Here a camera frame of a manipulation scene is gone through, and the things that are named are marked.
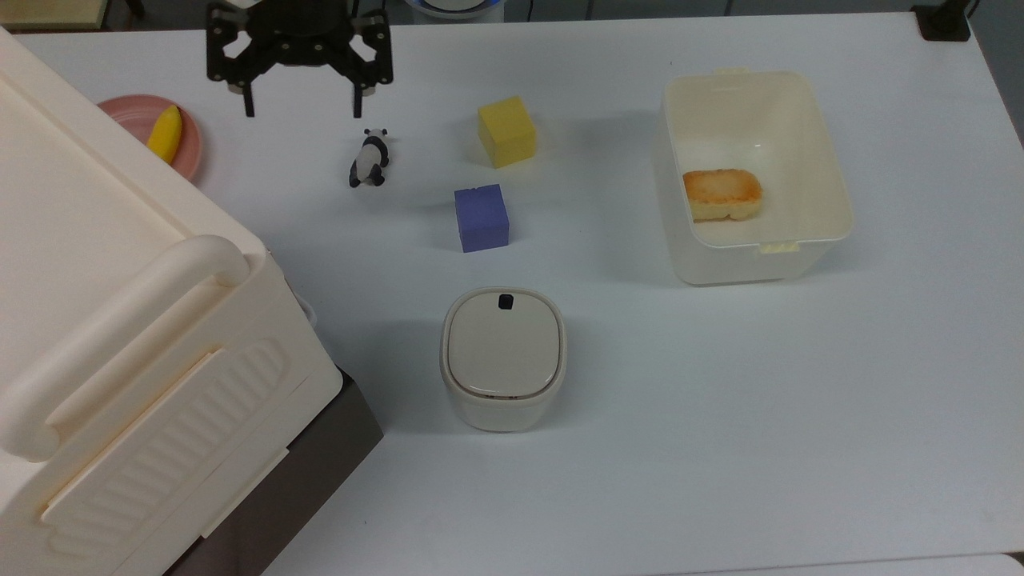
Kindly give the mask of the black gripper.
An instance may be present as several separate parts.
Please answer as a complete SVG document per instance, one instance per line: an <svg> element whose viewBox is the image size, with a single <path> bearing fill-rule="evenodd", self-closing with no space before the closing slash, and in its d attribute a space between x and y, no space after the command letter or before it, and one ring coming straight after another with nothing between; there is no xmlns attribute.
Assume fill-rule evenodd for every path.
<svg viewBox="0 0 1024 576"><path fill-rule="evenodd" d="M227 55L227 45L242 30L249 43L240 54ZM355 38L372 49L372 58L352 47ZM347 1L259 1L244 8L208 5L207 77L226 82L240 94L248 118L255 117L253 81L278 63L327 65L347 78L354 88L354 117L359 119L366 92L394 80L388 15L366 12L352 18Z"/></svg>

